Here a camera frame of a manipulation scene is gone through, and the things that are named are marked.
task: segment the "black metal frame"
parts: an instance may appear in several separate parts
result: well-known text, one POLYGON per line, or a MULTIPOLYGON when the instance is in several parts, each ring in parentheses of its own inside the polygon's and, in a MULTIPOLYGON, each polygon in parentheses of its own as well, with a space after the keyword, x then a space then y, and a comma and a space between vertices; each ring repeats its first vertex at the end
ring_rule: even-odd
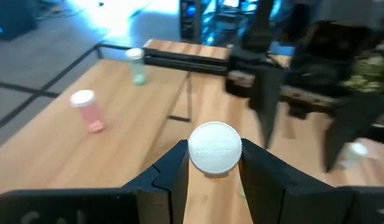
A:
MULTIPOLYGON (((26 99, 22 104, 18 107, 14 108, 10 113, 8 113, 5 117, 0 119, 0 129, 4 127, 7 123, 9 123, 12 119, 14 119, 19 113, 21 113, 24 109, 26 109, 34 100, 38 97, 49 97, 56 98, 59 96, 59 93, 54 93, 49 91, 49 88, 56 84, 61 78, 63 78, 71 69, 76 67, 82 60, 84 60, 87 56, 89 56, 92 52, 96 52, 96 56, 98 59, 103 59, 104 55, 101 51, 101 48, 109 48, 116 50, 129 50, 131 47, 123 47, 119 45, 111 45, 105 44, 103 42, 99 42, 86 52, 84 52, 81 56, 79 56, 76 60, 74 60, 69 66, 64 68, 60 73, 54 76, 51 80, 49 80, 44 86, 41 88, 30 88, 26 86, 16 85, 12 83, 0 82, 0 88, 5 88, 9 90, 21 91, 24 93, 29 93, 31 96, 26 99)), ((186 77, 187 82, 187 117, 174 116, 170 115, 169 119, 174 119, 182 122, 191 122, 192 121, 192 77, 190 72, 204 72, 204 73, 212 73, 217 75, 223 75, 226 70, 226 65, 224 60, 216 60, 214 58, 207 57, 199 57, 199 56, 190 56, 190 55, 182 55, 182 54, 166 54, 165 52, 160 52, 158 50, 145 49, 145 64, 147 65, 155 65, 160 67, 167 67, 179 70, 189 71, 186 77)))

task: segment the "pink pill bottle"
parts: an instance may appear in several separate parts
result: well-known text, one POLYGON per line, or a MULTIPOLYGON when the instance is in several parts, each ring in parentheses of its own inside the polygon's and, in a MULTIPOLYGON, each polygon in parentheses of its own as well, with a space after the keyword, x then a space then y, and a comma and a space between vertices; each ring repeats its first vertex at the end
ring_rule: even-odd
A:
POLYGON ((106 128, 96 105, 95 92, 93 90, 80 90, 70 97, 70 103, 78 108, 82 118, 87 122, 87 128, 91 133, 98 133, 106 128))

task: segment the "gray floor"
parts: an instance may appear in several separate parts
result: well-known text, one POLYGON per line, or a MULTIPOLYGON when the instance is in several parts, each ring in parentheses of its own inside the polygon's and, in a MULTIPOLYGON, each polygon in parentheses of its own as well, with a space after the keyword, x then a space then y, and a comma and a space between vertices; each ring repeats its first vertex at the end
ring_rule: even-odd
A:
MULTIPOLYGON (((0 82, 41 88, 103 39, 129 47, 140 47, 152 38, 179 41, 178 7, 179 0, 105 0, 103 7, 88 6, 76 16, 44 19, 37 30, 10 42, 0 41, 0 82), (143 11, 128 19, 139 8, 143 11)), ((124 59, 120 50, 106 49, 104 55, 124 59)), ((95 55, 90 55, 49 91, 64 91, 95 62, 95 55)), ((0 88, 0 120, 29 97, 28 93, 0 88)), ((0 129, 0 145, 51 101, 52 98, 37 98, 6 123, 0 129)))

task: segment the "wooden table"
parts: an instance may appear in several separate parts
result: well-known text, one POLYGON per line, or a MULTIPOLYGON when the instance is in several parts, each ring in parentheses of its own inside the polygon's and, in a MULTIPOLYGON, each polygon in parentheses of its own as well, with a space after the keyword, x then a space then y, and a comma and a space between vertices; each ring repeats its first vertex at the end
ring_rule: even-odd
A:
MULTIPOLYGON (((228 49, 224 48, 163 40, 151 40, 145 47, 215 58, 226 58, 228 53, 228 49)), ((284 56, 278 56, 277 59, 283 65, 287 65, 289 60, 284 56)), ((180 139, 187 139, 194 128, 208 121, 228 123, 239 132, 241 137, 261 145, 259 123, 255 115, 247 108, 246 100, 224 92, 223 77, 192 73, 192 123, 165 121, 161 115, 161 119, 159 119, 158 115, 148 111, 137 115, 136 111, 128 111, 126 104, 123 104, 119 110, 119 104, 114 102, 125 103, 133 99, 136 104, 134 107, 138 108, 138 111, 142 111, 141 108, 148 103, 156 104, 155 99, 176 97, 175 89, 165 90, 156 86, 152 88, 151 93, 160 92, 165 93, 166 96, 151 96, 151 93, 146 93, 146 95, 138 94, 137 98, 133 98, 132 94, 127 94, 125 90, 125 85, 133 88, 133 85, 126 84, 126 81, 130 82, 126 78, 127 68, 108 69, 107 63, 120 62, 106 60, 103 62, 104 64, 99 63, 93 70, 90 70, 87 76, 81 77, 0 148, 0 192, 19 187, 31 189, 123 185, 165 154, 180 139), (105 83, 100 83, 103 79, 97 79, 97 76, 102 73, 118 75, 111 77, 105 83), (112 85, 119 86, 119 88, 110 88, 112 85), (102 106, 110 125, 107 131, 95 136, 91 136, 85 131, 78 112, 68 107, 68 98, 71 93, 86 87, 98 87, 96 89, 98 101, 105 102, 105 105, 102 106), (113 101, 104 100, 109 96, 114 96, 114 98, 111 97, 113 101), (135 119, 139 116, 143 116, 147 120, 135 119), (121 118, 118 124, 114 122, 117 118, 121 118), (153 133, 144 134, 146 132, 144 127, 147 125, 152 125, 151 128, 159 131, 162 123, 164 123, 164 127, 156 141, 153 142, 156 137, 153 133), (131 129, 135 124, 139 124, 140 127, 131 129)), ((185 73, 180 71, 165 68, 150 69, 166 71, 168 75, 166 81, 171 83, 170 86, 180 86, 179 83, 185 77, 185 73)), ((186 94, 185 88, 180 91, 179 100, 176 102, 172 114, 186 113, 186 94)), ((169 105, 162 107, 162 113, 168 114, 171 107, 169 105)), ((373 157, 381 159, 363 159, 353 169, 338 169, 330 174, 325 174, 321 166, 319 138, 322 129, 318 128, 318 124, 328 125, 329 119, 322 114, 313 113, 306 121, 301 121, 288 117, 287 108, 287 104, 279 104, 273 143, 269 150, 271 153, 330 185, 384 185, 383 145, 363 139, 373 157)), ((238 169, 231 171, 227 178, 212 180, 205 178, 190 163, 184 223, 252 223, 246 200, 239 194, 240 190, 238 169)))
POLYGON ((187 72, 147 66, 136 86, 125 62, 100 60, 0 147, 0 193, 11 189, 121 187, 141 167, 187 72), (90 134, 70 96, 92 89, 107 129, 90 134))

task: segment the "white lid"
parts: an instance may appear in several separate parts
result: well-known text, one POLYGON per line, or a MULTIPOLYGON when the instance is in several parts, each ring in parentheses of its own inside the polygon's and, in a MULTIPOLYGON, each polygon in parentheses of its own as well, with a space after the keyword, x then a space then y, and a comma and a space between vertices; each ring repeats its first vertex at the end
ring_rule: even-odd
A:
POLYGON ((350 150, 358 156, 367 156, 368 150, 362 143, 354 142, 350 146, 350 150))
POLYGON ((73 107, 82 107, 91 105, 95 101, 95 92, 93 90, 80 90, 70 97, 73 107))
POLYGON ((142 49, 129 49, 125 52, 128 59, 136 60, 143 58, 144 52, 142 49))
POLYGON ((197 127, 188 141, 193 165, 204 174, 223 176, 241 157, 241 139, 229 125, 208 122, 197 127))

